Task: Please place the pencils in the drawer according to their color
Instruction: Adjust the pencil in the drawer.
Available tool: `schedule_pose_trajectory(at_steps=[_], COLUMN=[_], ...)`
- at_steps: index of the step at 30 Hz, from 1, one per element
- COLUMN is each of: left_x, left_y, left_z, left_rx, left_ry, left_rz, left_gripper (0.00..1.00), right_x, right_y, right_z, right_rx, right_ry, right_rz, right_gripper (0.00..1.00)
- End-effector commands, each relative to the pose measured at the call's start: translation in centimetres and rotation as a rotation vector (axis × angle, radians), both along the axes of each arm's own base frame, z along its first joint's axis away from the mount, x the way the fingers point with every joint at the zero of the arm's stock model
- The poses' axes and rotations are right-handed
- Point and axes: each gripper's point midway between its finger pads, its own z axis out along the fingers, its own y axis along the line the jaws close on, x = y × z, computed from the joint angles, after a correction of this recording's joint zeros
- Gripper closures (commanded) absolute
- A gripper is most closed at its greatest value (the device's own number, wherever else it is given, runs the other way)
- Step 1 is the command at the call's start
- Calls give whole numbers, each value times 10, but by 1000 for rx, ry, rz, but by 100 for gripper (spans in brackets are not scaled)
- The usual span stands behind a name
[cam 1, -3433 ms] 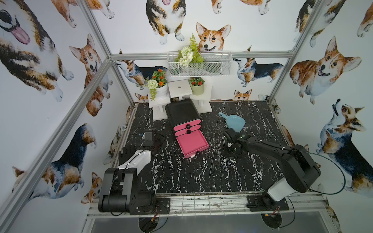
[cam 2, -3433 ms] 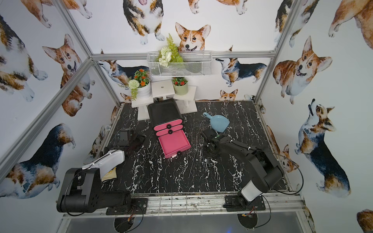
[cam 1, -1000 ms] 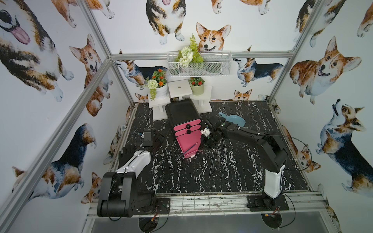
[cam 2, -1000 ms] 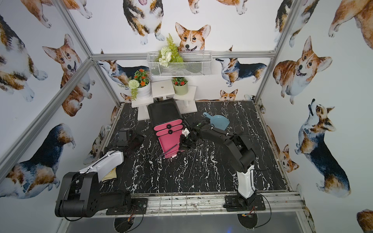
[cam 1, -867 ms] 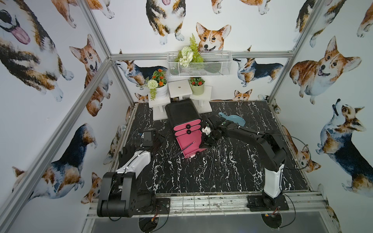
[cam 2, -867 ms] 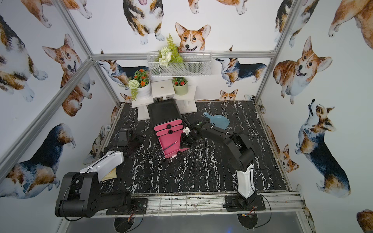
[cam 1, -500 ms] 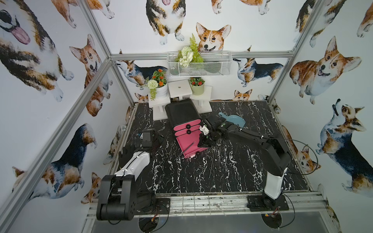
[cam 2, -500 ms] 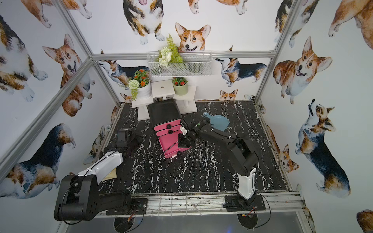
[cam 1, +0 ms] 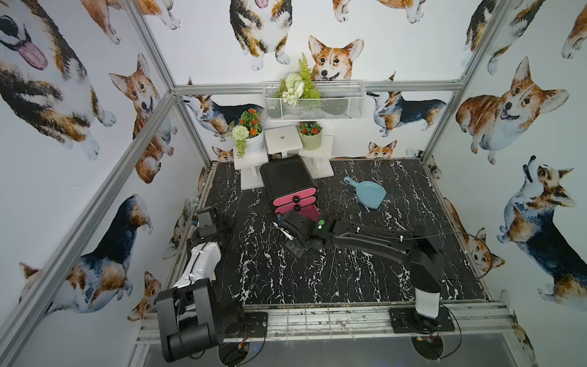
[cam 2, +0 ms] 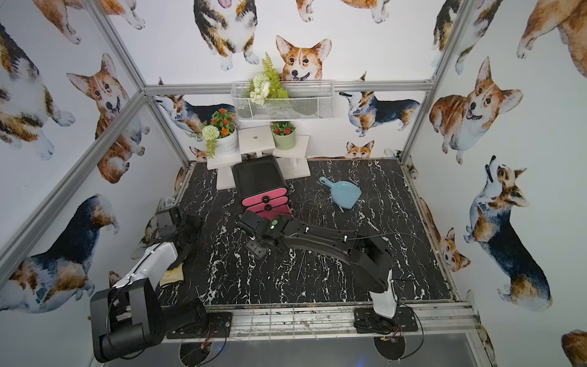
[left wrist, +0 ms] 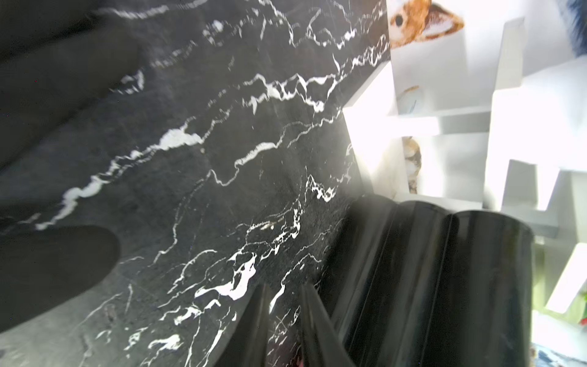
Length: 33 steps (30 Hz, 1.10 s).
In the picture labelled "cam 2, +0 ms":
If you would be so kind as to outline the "black drawer cabinet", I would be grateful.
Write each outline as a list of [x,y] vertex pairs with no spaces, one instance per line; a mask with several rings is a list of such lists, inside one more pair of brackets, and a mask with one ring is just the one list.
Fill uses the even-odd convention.
[[286,188],[286,181],[276,157],[269,155],[243,161],[232,167],[235,188],[239,197],[252,197],[278,188]]

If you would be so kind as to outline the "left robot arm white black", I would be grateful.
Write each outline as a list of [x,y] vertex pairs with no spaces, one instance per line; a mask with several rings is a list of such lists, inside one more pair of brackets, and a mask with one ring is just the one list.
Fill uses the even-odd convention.
[[175,206],[159,210],[156,218],[157,227],[138,263],[90,301],[93,352],[98,362],[131,359],[181,328],[208,328],[200,300],[163,308],[155,293],[166,272],[180,265],[193,249],[203,219],[182,214]]

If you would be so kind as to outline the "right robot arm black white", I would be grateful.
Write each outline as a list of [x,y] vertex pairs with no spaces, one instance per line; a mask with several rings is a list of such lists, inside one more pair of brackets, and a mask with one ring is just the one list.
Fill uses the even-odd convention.
[[395,317],[394,259],[382,235],[314,226],[283,215],[268,219],[252,211],[237,216],[237,229],[249,237],[246,248],[257,258],[270,250],[304,249],[348,265],[356,281],[369,292],[374,312],[388,319]]

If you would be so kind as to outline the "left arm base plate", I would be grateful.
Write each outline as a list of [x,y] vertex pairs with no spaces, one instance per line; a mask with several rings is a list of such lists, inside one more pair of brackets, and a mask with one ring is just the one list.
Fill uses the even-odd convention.
[[232,327],[233,313],[214,312],[208,313],[202,326],[189,324],[166,335],[167,339],[206,339],[228,338]]

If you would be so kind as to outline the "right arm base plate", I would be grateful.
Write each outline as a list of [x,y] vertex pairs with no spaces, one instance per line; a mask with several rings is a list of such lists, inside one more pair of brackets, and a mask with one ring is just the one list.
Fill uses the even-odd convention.
[[409,307],[400,307],[393,318],[378,315],[373,308],[353,310],[353,327],[357,333],[391,335],[395,332],[417,332],[419,324]]

